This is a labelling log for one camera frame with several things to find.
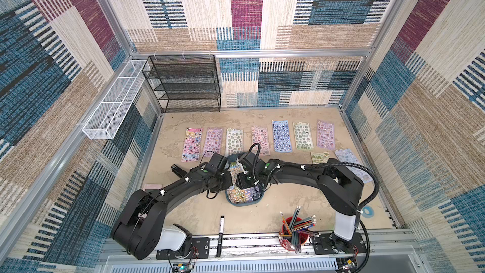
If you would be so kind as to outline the purple sticker sheet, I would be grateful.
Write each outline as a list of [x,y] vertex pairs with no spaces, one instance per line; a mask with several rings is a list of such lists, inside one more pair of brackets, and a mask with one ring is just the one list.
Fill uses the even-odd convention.
[[203,157],[209,157],[213,153],[220,153],[222,147],[223,128],[209,128],[207,130]]

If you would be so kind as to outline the pink bonbon sticker sheet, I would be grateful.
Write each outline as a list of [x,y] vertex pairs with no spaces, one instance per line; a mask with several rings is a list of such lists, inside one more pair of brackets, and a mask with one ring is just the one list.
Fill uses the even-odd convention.
[[251,127],[251,140],[252,143],[259,143],[261,146],[260,155],[269,156],[270,155],[270,144],[268,129],[261,126]]

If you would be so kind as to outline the pink cat sticker sheet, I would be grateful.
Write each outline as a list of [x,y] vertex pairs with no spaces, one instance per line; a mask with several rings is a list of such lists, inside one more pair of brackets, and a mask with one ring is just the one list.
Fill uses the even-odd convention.
[[184,163],[195,162],[200,158],[200,144],[203,128],[187,128],[184,138],[184,146],[181,161]]

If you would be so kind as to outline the green dinosaur sticker sheet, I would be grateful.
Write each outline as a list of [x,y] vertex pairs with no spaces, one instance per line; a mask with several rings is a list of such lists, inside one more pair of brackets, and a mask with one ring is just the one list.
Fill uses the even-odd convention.
[[228,128],[226,134],[226,155],[233,155],[243,152],[243,130]]

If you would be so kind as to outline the blue penguin sticker sheet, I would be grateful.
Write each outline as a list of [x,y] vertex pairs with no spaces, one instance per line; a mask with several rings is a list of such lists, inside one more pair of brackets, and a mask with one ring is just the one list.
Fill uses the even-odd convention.
[[274,150],[281,153],[292,152],[293,148],[290,140],[288,120],[272,121],[272,128],[274,135]]

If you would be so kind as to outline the green frog sticker sheet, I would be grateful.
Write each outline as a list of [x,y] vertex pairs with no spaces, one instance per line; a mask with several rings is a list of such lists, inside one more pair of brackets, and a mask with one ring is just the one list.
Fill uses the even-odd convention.
[[313,140],[311,136],[311,129],[309,123],[293,122],[294,140],[296,149],[298,150],[313,150]]

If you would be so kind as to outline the green house sticker sheet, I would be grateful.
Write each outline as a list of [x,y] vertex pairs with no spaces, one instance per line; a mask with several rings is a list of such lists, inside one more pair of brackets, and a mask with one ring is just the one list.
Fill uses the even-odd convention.
[[330,158],[330,154],[328,152],[312,152],[311,153],[311,160],[313,164],[321,164],[327,163]]

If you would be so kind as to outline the pink character sticker sheet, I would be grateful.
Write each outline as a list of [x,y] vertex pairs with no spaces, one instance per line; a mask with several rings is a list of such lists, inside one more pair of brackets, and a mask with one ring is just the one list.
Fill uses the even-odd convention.
[[333,123],[317,121],[317,146],[323,149],[335,150],[335,126]]

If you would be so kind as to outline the pastel sticker sheet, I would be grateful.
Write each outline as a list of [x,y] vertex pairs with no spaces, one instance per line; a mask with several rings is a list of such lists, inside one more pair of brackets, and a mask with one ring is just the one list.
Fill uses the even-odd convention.
[[[337,159],[340,162],[354,163],[354,164],[361,165],[361,162],[354,155],[351,149],[336,150],[335,155],[337,156]],[[356,176],[358,176],[364,183],[369,183],[373,180],[372,177],[367,172],[359,168],[355,168],[355,167],[347,167],[347,168],[350,169]]]

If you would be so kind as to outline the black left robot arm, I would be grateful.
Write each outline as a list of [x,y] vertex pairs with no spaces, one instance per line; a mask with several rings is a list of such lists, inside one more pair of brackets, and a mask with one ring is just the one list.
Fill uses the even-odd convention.
[[193,235],[178,224],[164,227],[165,217],[189,198],[203,192],[217,194],[230,186],[227,158],[214,153],[207,163],[164,188],[131,194],[112,227],[111,238],[138,260],[153,251],[165,252],[168,258],[187,257],[193,251]]

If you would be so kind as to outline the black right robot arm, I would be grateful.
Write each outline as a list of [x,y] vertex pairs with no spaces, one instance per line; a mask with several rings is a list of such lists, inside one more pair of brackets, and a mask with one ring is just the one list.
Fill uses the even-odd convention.
[[294,183],[319,189],[335,211],[335,225],[327,240],[336,252],[353,247],[357,220],[363,206],[360,204],[364,183],[344,163],[330,159],[323,164],[287,163],[278,159],[265,162],[252,152],[237,158],[244,171],[236,185],[245,189],[253,185],[265,190],[270,184]]

